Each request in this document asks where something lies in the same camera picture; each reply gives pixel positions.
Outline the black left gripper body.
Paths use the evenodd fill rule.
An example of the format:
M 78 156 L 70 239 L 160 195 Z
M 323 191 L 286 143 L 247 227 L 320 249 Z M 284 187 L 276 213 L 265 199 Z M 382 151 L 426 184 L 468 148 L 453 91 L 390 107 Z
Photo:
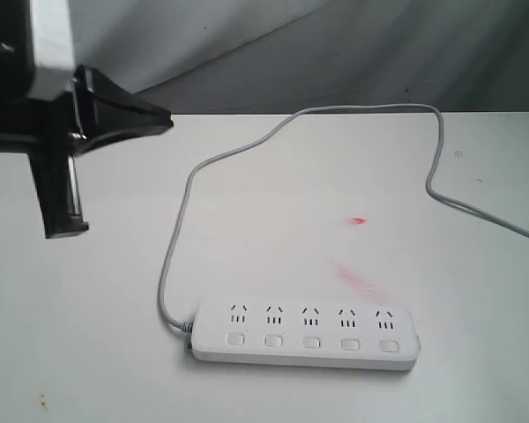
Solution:
M 0 1 L 0 153 L 25 154 L 47 238 L 87 231 L 71 141 L 72 79 L 54 100 L 27 95 L 34 80 L 30 1 Z

